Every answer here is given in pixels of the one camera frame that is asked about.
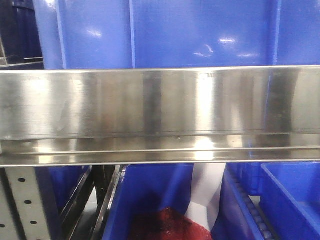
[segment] blue crate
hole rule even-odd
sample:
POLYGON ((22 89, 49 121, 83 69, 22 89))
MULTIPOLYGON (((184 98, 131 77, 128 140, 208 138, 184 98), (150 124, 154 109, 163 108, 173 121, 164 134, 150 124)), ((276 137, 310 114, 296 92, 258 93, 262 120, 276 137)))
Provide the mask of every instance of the blue crate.
POLYGON ((282 240, 320 240, 320 163, 267 163, 260 206, 282 240))
POLYGON ((261 196, 263 191, 263 175, 261 162, 228 163, 229 169, 235 174, 242 187, 250 196, 261 196))
MULTIPOLYGON (((103 240, 126 240, 133 216, 172 207, 185 214, 191 198, 193 164, 131 165, 122 173, 103 240)), ((263 240, 236 184, 226 171, 218 220, 219 240, 263 240)))
POLYGON ((33 0, 13 0, 12 8, 18 26, 23 57, 42 57, 33 0))
POLYGON ((83 166, 49 167, 56 205, 59 210, 66 206, 87 169, 83 166))

